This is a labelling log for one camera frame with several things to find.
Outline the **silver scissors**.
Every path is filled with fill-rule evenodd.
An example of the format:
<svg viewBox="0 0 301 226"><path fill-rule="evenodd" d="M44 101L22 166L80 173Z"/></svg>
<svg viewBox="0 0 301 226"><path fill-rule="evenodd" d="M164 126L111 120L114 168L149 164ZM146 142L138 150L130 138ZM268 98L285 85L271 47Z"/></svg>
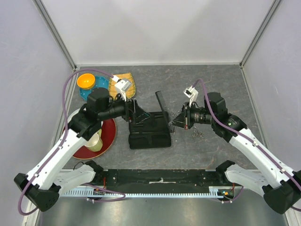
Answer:
<svg viewBox="0 0 301 226"><path fill-rule="evenodd" d="M192 136L193 137L203 137L203 132L194 126Z"/></svg>
<svg viewBox="0 0 301 226"><path fill-rule="evenodd" d="M172 134L175 135L176 132L176 126L175 126L175 122L174 119L179 115L179 112L173 112L171 111L170 116L171 116L171 121L169 123L169 125L171 126L172 129Z"/></svg>

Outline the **black zip tool case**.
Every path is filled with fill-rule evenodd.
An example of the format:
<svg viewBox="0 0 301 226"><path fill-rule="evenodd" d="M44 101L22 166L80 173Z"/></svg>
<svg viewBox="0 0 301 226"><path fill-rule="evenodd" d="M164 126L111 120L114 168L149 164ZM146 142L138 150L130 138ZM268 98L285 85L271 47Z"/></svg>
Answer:
<svg viewBox="0 0 301 226"><path fill-rule="evenodd" d="M169 115L151 112L151 117L142 123L129 123L128 143L130 149L168 148L171 146Z"/></svg>

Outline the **black hair comb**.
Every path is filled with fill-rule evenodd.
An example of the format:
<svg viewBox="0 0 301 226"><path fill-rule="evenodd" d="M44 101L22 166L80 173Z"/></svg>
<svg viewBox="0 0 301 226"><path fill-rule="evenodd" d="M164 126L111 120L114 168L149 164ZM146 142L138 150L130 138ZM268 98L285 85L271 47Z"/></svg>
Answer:
<svg viewBox="0 0 301 226"><path fill-rule="evenodd" d="M165 118L165 122L166 122L167 126L169 126L169 113L167 111L167 106L165 104L163 94L161 91L157 91L157 92L155 92L155 95L156 95L157 101L159 103L160 109L163 113L163 116Z"/></svg>

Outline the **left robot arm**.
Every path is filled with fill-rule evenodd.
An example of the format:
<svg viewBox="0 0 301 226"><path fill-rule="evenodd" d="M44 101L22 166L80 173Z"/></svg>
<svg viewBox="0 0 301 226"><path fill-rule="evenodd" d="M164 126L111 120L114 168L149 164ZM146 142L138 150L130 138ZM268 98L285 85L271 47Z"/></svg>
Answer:
<svg viewBox="0 0 301 226"><path fill-rule="evenodd" d="M65 125L64 134L49 153L28 173L15 176L14 182L22 192L18 205L26 197L36 209L45 212L65 192L87 183L99 185L103 181L103 169L93 161L63 176L59 172L102 128L103 121L122 117L125 121L140 123L150 116L134 99L125 100L121 95L114 99L105 88L92 90L87 102Z"/></svg>

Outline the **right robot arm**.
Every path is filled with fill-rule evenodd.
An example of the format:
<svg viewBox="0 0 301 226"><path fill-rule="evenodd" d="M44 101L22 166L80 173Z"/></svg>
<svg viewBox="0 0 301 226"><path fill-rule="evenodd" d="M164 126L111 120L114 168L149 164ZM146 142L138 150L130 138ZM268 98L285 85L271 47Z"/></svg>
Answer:
<svg viewBox="0 0 301 226"><path fill-rule="evenodd" d="M215 179L220 185L239 184L264 198L276 213L284 214L301 199L301 173L272 154L237 116L228 112L220 93L204 96L204 106L196 103L197 91L186 89L189 98L181 112L172 120L173 126L191 129L194 124L209 124L215 134L238 149L259 170L251 172L232 161L216 168Z"/></svg>

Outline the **woven bamboo basket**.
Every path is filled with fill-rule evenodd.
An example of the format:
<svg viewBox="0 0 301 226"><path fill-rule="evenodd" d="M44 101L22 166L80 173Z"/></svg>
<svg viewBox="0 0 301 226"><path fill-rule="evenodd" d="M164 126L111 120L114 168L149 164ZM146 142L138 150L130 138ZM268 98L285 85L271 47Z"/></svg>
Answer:
<svg viewBox="0 0 301 226"><path fill-rule="evenodd" d="M124 73L124 74L116 74L116 76L119 77L120 79L129 80L131 82L131 86L126 90L126 96L127 96L127 98L133 98L136 93L136 86L135 86L135 81L133 79L132 74ZM115 84L116 84L116 82L112 78L110 78L108 90L109 90L109 94L112 97L116 97L116 95L117 95L117 91L115 89Z"/></svg>

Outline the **red round tray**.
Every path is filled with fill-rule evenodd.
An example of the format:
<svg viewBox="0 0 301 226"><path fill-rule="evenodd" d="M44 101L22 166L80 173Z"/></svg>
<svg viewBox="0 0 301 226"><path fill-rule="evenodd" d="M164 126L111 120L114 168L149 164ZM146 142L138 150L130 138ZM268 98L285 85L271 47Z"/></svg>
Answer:
<svg viewBox="0 0 301 226"><path fill-rule="evenodd" d="M87 147L82 146L74 155L73 158L79 160L89 160L99 157L105 153L113 144L116 137L117 126L114 119L105 120L102 125L102 133L100 139L103 142L103 146L97 152L92 152Z"/></svg>

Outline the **blue dotted plate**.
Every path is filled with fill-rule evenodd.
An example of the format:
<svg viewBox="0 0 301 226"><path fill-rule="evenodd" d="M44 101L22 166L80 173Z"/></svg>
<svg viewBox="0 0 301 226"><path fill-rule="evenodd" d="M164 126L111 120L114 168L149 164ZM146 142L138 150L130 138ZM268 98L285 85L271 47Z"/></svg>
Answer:
<svg viewBox="0 0 301 226"><path fill-rule="evenodd" d="M84 99L87 100L88 95L92 92L93 89L95 88L105 88L108 89L109 86L109 81L102 77L102 76L95 76L96 82L95 85L92 89L84 90L84 89L79 89L79 94L80 96Z"/></svg>

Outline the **yellow-green cup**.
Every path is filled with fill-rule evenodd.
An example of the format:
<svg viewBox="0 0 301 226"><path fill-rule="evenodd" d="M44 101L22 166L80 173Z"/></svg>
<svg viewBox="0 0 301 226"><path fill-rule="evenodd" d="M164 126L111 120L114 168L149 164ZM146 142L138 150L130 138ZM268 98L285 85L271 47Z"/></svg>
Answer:
<svg viewBox="0 0 301 226"><path fill-rule="evenodd" d="M85 147L88 148L92 152L100 151L103 146L101 134L102 134L102 130L100 129L89 139L89 141L86 143Z"/></svg>

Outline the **orange bowl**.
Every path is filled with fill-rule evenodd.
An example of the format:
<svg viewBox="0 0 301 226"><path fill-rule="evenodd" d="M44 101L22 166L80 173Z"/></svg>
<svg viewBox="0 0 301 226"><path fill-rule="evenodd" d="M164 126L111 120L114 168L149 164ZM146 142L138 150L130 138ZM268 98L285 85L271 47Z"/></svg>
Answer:
<svg viewBox="0 0 301 226"><path fill-rule="evenodd" d="M91 73L85 73L78 77L77 86L81 89L88 90L92 89L95 85L95 76Z"/></svg>

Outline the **white paper plate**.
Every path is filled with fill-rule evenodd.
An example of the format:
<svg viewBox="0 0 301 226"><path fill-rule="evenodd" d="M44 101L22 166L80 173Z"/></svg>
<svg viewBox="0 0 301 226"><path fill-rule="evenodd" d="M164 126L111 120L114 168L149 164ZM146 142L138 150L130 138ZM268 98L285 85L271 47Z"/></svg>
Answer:
<svg viewBox="0 0 301 226"><path fill-rule="evenodd" d="M79 109L75 110L74 112L72 112L69 116L68 116L68 119L67 119L67 122L69 123L73 116L76 115L77 113L79 112Z"/></svg>

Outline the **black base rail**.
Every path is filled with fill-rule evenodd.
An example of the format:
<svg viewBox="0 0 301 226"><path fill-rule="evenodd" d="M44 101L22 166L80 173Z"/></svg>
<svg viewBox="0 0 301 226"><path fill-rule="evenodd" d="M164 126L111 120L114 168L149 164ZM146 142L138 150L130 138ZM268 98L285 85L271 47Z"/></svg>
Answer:
<svg viewBox="0 0 301 226"><path fill-rule="evenodd" d="M215 170L204 169L107 169L92 184L127 194L207 193L210 186L232 187Z"/></svg>

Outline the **left aluminium frame post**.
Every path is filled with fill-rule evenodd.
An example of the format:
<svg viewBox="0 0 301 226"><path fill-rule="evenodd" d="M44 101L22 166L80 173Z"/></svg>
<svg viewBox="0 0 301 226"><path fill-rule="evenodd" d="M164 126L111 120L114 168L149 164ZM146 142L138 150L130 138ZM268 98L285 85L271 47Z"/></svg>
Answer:
<svg viewBox="0 0 301 226"><path fill-rule="evenodd" d="M72 68L73 71L77 69L77 65L73 60L70 52L68 51L58 29L56 28L46 6L44 5L42 0L33 0L34 5L36 6L37 10L39 11L40 15L42 16L44 22L46 23L48 29L50 30L53 38L55 39L59 49L61 50L63 56L67 60L69 66Z"/></svg>

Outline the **aluminium frame post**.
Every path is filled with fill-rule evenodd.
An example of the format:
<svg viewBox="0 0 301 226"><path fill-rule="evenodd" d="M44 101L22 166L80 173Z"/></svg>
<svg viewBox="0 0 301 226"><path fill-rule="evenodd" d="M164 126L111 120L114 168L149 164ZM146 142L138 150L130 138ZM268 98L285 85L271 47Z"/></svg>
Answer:
<svg viewBox="0 0 301 226"><path fill-rule="evenodd" d="M274 0L269 7L263 21L261 22L259 28L257 29L250 45L248 46L244 56L242 57L239 66L240 69L243 69L246 65L248 59L250 58L251 54L253 53L255 47L257 46L258 42L260 41L261 37L263 36L265 30L267 29L269 23L271 22L273 16L275 15L279 5L282 3L282 0Z"/></svg>
<svg viewBox="0 0 301 226"><path fill-rule="evenodd" d="M36 6L37 10L39 11L40 15L42 16L44 22L46 23L48 29L50 30L53 38L55 39L59 49L61 50L63 56L67 60L69 66L72 68L73 71L77 69L77 65L73 60L70 52L68 51L58 29L56 28L46 6L44 5L42 0L33 0L34 5Z"/></svg>

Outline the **right aluminium frame post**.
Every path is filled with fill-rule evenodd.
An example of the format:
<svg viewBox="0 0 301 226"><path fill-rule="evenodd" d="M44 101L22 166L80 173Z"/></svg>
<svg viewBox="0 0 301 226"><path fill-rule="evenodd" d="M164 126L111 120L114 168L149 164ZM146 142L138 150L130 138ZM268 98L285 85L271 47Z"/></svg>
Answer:
<svg viewBox="0 0 301 226"><path fill-rule="evenodd" d="M263 21L261 22L259 28L257 29L250 45L248 46L244 56L242 57L239 66L240 69L243 69L246 65L248 59L250 58L251 54L253 53L255 47L257 46L258 42L260 41L261 37L263 36L265 30L267 29L269 23L271 22L273 16L275 15L279 5L282 3L282 0L274 0L269 7Z"/></svg>

